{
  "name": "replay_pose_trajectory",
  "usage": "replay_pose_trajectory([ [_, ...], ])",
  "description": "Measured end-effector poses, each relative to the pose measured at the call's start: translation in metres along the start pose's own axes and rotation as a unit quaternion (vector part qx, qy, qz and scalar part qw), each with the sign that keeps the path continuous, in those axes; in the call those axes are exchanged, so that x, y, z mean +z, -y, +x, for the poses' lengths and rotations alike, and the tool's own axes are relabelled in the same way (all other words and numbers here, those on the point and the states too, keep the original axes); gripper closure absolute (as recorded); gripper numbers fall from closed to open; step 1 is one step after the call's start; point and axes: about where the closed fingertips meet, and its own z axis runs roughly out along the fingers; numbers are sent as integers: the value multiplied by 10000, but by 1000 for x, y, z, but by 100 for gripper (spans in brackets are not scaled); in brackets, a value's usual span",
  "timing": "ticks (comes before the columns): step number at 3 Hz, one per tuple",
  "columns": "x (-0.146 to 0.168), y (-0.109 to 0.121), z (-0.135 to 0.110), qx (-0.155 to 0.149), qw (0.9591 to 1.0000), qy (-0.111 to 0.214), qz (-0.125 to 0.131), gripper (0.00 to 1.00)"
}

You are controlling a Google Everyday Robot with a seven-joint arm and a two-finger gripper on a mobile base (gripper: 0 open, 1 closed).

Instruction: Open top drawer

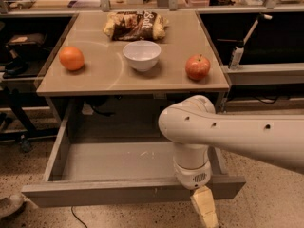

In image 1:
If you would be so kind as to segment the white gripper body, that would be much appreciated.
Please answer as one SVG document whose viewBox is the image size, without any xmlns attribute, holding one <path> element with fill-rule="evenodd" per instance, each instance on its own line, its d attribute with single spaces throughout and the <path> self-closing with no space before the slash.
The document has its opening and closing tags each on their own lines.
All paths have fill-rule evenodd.
<svg viewBox="0 0 304 228">
<path fill-rule="evenodd" d="M 173 166 L 176 178 L 188 190 L 198 189 L 211 179 L 211 164 L 205 156 L 189 160 L 175 156 Z"/>
</svg>

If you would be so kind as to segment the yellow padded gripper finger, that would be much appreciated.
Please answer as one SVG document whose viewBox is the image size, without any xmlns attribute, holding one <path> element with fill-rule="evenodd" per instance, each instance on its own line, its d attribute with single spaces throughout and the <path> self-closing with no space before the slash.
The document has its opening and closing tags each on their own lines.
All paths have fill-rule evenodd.
<svg viewBox="0 0 304 228">
<path fill-rule="evenodd" d="M 202 186 L 192 192 L 190 199 L 203 227 L 219 228 L 212 191 L 207 186 Z"/>
</svg>

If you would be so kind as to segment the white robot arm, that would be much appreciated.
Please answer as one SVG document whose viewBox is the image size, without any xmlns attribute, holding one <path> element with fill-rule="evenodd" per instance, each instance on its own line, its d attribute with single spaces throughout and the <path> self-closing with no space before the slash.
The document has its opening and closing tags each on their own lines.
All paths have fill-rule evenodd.
<svg viewBox="0 0 304 228">
<path fill-rule="evenodd" d="M 159 128 L 174 143 L 182 184 L 194 185 L 184 173 L 199 170 L 201 146 L 220 150 L 233 174 L 249 178 L 232 200 L 216 200 L 213 188 L 191 196 L 202 228 L 303 228 L 301 111 L 215 114 L 207 98 L 194 96 L 167 107 Z"/>
</svg>

